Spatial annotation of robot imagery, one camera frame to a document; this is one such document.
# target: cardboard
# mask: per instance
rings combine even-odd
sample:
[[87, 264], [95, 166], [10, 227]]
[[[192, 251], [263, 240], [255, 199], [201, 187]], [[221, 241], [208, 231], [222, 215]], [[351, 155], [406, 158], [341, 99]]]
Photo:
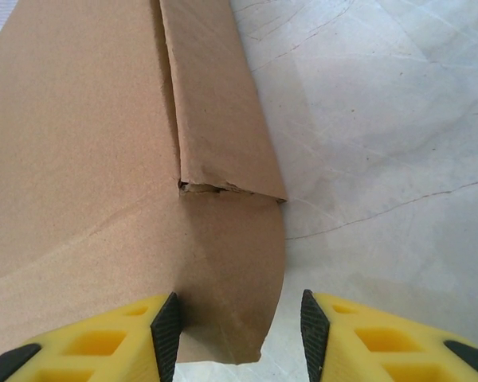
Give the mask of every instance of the cardboard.
[[180, 361], [257, 361], [285, 197], [227, 1], [19, 1], [0, 33], [0, 353], [175, 290]]

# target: torn cardboard edge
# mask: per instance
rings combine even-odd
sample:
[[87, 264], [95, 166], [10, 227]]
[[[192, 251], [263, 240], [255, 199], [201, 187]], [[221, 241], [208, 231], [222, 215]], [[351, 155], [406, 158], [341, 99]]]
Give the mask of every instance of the torn cardboard edge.
[[[198, 20], [195, 24], [200, 25], [208, 21], [213, 26], [216, 26], [215, 32], [209, 32], [209, 30], [206, 29], [206, 32], [210, 35], [207, 39], [213, 42], [211, 47], [217, 45], [219, 42], [220, 32], [222, 32], [221, 29], [227, 29], [226, 32], [229, 32], [229, 39], [237, 39], [237, 41], [226, 41], [229, 43], [237, 42], [237, 44], [229, 44], [230, 46], [239, 46], [239, 50], [236, 49], [232, 51], [232, 65], [243, 69], [242, 71], [246, 70], [246, 78], [251, 80], [251, 84], [249, 87], [239, 88], [236, 95], [229, 96], [229, 92], [221, 91], [221, 87], [223, 86], [221, 82], [224, 79], [209, 74], [213, 72], [213, 70], [208, 67], [208, 63], [212, 61], [214, 65], [223, 66], [223, 64], [221, 64], [220, 55], [228, 56], [229, 50], [232, 50], [229, 46], [226, 46], [226, 49], [218, 49], [214, 54], [211, 52], [198, 57], [198, 54], [201, 52], [194, 52], [194, 55], [190, 55], [189, 57], [181, 57], [181, 55], [187, 55], [186, 52], [191, 50], [191, 47], [187, 44], [188, 34], [197, 35], [198, 31], [196, 29], [198, 27], [194, 26], [192, 29], [190, 25], [188, 27], [190, 33], [184, 33], [186, 23], [184, 25], [178, 25], [177, 8], [178, 6], [190, 8], [194, 3], [195, 2], [187, 0], [179, 2], [153, 0], [151, 2], [155, 25], [159, 26], [159, 30], [156, 32], [159, 33], [160, 37], [160, 60], [163, 62], [161, 69], [165, 77], [163, 94], [165, 95], [170, 120], [174, 129], [174, 141], [176, 146], [178, 146], [178, 161], [181, 174], [178, 182], [180, 194], [230, 191], [244, 194], [260, 194], [273, 197], [277, 202], [284, 202], [287, 200], [287, 196], [283, 181], [281, 180], [276, 155], [274, 154], [274, 149], [268, 136], [267, 125], [260, 107], [260, 100], [258, 99], [257, 90], [245, 60], [244, 52], [242, 51], [242, 43], [239, 39], [237, 29], [229, 32], [228, 29], [234, 29], [230, 28], [230, 24], [225, 23], [223, 28], [220, 28], [220, 25], [214, 25], [215, 23], [213, 23], [212, 20], [206, 20], [207, 18], [212, 19], [212, 17], [209, 16], [212, 12], [202, 12], [204, 7], [195, 6], [192, 9], [193, 20]], [[221, 16], [223, 12], [226, 12], [232, 18], [233, 25], [236, 25], [229, 3], [219, 2], [217, 4], [221, 7], [225, 4], [225, 6], [228, 7], [227, 10], [221, 10], [219, 14]], [[205, 50], [206, 47], [210, 50], [214, 49], [206, 46], [206, 44], [199, 44], [199, 46], [204, 46], [203, 50]], [[192, 59], [194, 59], [193, 65], [184, 66]], [[225, 69], [225, 73], [237, 71], [237, 68], [227, 67]], [[221, 108], [217, 110], [218, 108], [212, 105], [213, 100], [208, 100], [209, 94], [200, 95], [200, 88], [198, 86], [191, 87], [187, 84], [188, 80], [199, 77], [206, 79], [203, 80], [201, 84], [212, 84], [212, 93], [216, 93], [214, 94], [216, 100], [220, 102], [224, 100], [225, 103], [231, 105], [229, 108], [231, 111], [222, 113]], [[238, 96], [242, 99], [251, 99], [252, 109], [258, 109], [253, 110], [252, 114], [254, 116], [251, 123], [253, 126], [244, 131], [243, 135], [245, 136], [242, 138], [246, 142], [256, 142], [261, 146], [264, 145], [261, 147], [263, 150], [249, 150], [248, 148], [246, 150], [239, 150], [242, 142], [236, 142], [236, 139], [233, 137], [237, 132], [234, 131], [230, 134], [230, 126], [233, 127], [235, 123], [243, 119], [241, 111], [234, 110], [234, 96]], [[216, 119], [218, 120], [218, 124], [210, 126], [216, 122]], [[257, 137], [256, 133], [267, 135], [265, 137]], [[201, 136], [204, 137], [203, 142], [199, 140]], [[209, 156], [208, 153], [214, 152], [217, 146], [224, 150], [221, 150], [221, 152], [216, 150], [217, 153], [215, 155]], [[252, 152], [259, 154], [259, 151], [261, 152], [260, 156], [262, 158], [255, 158], [255, 160], [249, 158]], [[255, 166], [254, 163], [258, 160], [268, 163], [266, 166], [267, 173], [256, 172], [257, 166]]]

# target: cardboard flap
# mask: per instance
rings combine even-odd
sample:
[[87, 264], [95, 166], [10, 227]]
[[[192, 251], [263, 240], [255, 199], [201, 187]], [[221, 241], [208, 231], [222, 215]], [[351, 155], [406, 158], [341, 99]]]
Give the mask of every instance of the cardboard flap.
[[186, 191], [286, 193], [229, 2], [161, 0]]

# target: floor crack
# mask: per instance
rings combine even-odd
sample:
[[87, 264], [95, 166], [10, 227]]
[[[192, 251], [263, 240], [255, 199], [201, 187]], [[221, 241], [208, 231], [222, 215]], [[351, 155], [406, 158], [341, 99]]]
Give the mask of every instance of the floor crack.
[[314, 233], [310, 233], [308, 235], [303, 235], [303, 236], [296, 236], [296, 237], [288, 237], [286, 240], [298, 240], [298, 239], [305, 239], [307, 237], [312, 237], [312, 236], [317, 236], [317, 235], [323, 235], [325, 233], [329, 233], [329, 232], [333, 232], [333, 231], [336, 231], [338, 229], [341, 229], [341, 228], [344, 228], [346, 227], [347, 225], [351, 225], [351, 224], [356, 224], [356, 223], [361, 223], [363, 221], [367, 221], [367, 220], [370, 220], [370, 219], [374, 219], [378, 216], [381, 216], [381, 215], [384, 215], [385, 213], [388, 213], [388, 212], [391, 212], [393, 211], [394, 209], [399, 209], [400, 207], [403, 207], [404, 205], [410, 205], [411, 203], [416, 203], [417, 201], [420, 201], [422, 199], [426, 199], [427, 197], [436, 197], [438, 195], [449, 195], [450, 193], [455, 193], [456, 191], [460, 190], [460, 189], [465, 189], [465, 188], [468, 188], [468, 187], [472, 187], [474, 185], [478, 185], [478, 181], [474, 181], [473, 183], [468, 183], [467, 185], [462, 185], [461, 187], [458, 187], [456, 189], [452, 189], [452, 190], [449, 190], [449, 191], [440, 191], [438, 193], [429, 193], [427, 195], [423, 195], [422, 197], [419, 197], [417, 199], [413, 199], [411, 201], [405, 201], [399, 205], [395, 205], [394, 207], [391, 207], [390, 209], [387, 209], [386, 211], [382, 211], [382, 212], [378, 212], [372, 216], [369, 216], [369, 217], [365, 217], [363, 219], [357, 219], [357, 220], [353, 220], [353, 221], [350, 221], [348, 223], [345, 223], [345, 224], [342, 224], [342, 225], [339, 225], [338, 227], [333, 227], [333, 228], [330, 228], [330, 229], [327, 229], [325, 231], [321, 231], [321, 232], [314, 232]]

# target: marble floor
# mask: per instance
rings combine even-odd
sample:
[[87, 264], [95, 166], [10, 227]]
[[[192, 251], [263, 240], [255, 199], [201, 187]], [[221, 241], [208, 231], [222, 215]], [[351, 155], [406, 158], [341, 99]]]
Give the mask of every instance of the marble floor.
[[175, 380], [308, 380], [305, 288], [478, 344], [478, 0], [232, 4], [290, 196], [288, 267], [261, 362]]

